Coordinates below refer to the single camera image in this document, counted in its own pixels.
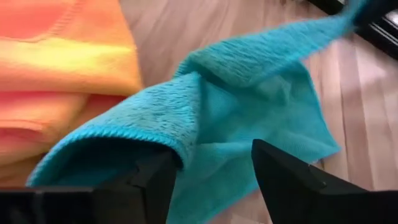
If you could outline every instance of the microfiber towel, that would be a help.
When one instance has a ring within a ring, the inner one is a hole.
[[[62,139],[27,185],[100,184],[149,153],[146,142],[156,142],[182,162],[167,223],[204,223],[257,188],[253,139],[305,162],[337,152],[300,59],[352,30],[358,7],[192,52],[173,79]]]
[[[118,0],[1,1],[0,21],[0,186],[24,185],[41,154],[142,82]]]

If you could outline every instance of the yellow towel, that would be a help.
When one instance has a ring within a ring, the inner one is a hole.
[[[142,82],[118,0],[5,0],[0,21],[0,186],[23,185],[59,139]]]

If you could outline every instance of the black frame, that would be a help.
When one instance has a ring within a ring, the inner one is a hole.
[[[344,4],[339,0],[308,0],[329,15],[339,13]],[[398,26],[386,17],[360,27],[356,33],[392,58],[398,60]]]

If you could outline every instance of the turquoise towel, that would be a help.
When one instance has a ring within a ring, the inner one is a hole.
[[[257,188],[253,139],[305,162],[337,152],[300,59],[351,29],[359,4],[351,6],[339,16],[192,52],[169,82],[142,90],[62,139],[27,185],[96,185],[150,151],[143,141],[157,142],[175,150],[183,165],[168,223],[204,223]]]

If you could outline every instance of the fabric fold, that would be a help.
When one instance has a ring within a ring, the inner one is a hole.
[[[2,186],[2,166],[40,156],[143,86],[117,0],[13,0],[0,12]]]
[[[172,148],[183,165],[167,223],[205,223],[257,188],[253,139],[305,162],[337,152],[300,59],[352,30],[362,1],[350,3],[355,7],[339,16],[192,52],[173,79],[140,91],[63,138],[27,185],[96,185],[132,168],[156,142]]]

